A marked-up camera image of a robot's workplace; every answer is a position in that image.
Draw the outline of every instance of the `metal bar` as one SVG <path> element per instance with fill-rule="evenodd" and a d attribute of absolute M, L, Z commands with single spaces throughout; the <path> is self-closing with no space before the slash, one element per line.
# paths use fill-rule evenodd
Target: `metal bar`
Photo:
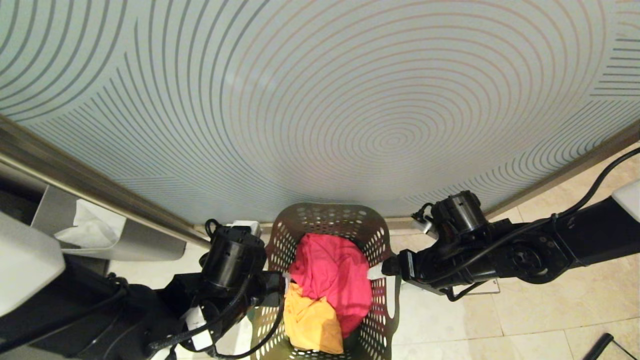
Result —
<path fill-rule="evenodd" d="M 193 225 L 0 115 L 0 162 L 182 241 L 209 247 Z"/>

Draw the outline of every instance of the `tissue box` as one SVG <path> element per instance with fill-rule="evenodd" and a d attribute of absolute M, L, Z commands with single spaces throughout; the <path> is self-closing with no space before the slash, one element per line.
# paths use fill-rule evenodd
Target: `tissue box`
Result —
<path fill-rule="evenodd" d="M 53 186 L 48 186 L 38 206 L 31 226 L 54 236 L 74 225 L 76 201 L 79 198 Z M 184 253 L 185 243 L 172 236 L 127 219 L 120 239 L 109 247 L 84 249 L 61 243 L 66 254 L 120 261 L 177 260 Z"/>

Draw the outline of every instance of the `wall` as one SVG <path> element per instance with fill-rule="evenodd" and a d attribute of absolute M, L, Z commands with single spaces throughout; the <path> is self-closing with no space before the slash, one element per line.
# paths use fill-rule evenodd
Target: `wall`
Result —
<path fill-rule="evenodd" d="M 640 117 L 630 1 L 3 1 L 0 113 L 194 223 L 484 208 Z"/>

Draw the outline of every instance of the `clothing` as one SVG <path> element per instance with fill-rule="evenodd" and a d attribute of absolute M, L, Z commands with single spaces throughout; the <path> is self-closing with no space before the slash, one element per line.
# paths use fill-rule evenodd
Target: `clothing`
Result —
<path fill-rule="evenodd" d="M 326 234 L 305 234 L 289 267 L 303 296 L 326 297 L 333 306 L 343 338 L 360 325 L 371 307 L 368 270 L 367 259 L 354 243 Z"/>
<path fill-rule="evenodd" d="M 303 350 L 342 354 L 342 331 L 335 310 L 326 298 L 302 296 L 302 288 L 291 283 L 284 300 L 284 329 L 291 345 Z"/>

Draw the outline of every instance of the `plastic basket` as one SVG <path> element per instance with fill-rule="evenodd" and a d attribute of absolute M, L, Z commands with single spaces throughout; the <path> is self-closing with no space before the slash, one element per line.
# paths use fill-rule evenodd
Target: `plastic basket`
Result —
<path fill-rule="evenodd" d="M 273 223 L 271 239 L 266 247 L 269 270 L 286 272 L 295 259 L 298 242 L 306 233 L 332 234 L 353 241 L 369 261 L 369 266 L 392 255 L 387 224 L 373 209 L 360 205 L 301 203 L 284 209 Z M 393 318 L 389 317 L 387 311 L 387 280 L 373 280 L 371 287 L 373 302 L 369 314 L 356 329 L 357 344 L 345 344 L 344 354 L 296 350 L 289 343 L 282 322 L 271 340 L 254 353 L 252 359 L 391 360 L 391 340 L 399 319 L 399 281 L 396 279 Z M 276 308 L 259 307 L 255 310 L 252 320 L 253 345 L 273 326 L 276 314 Z"/>

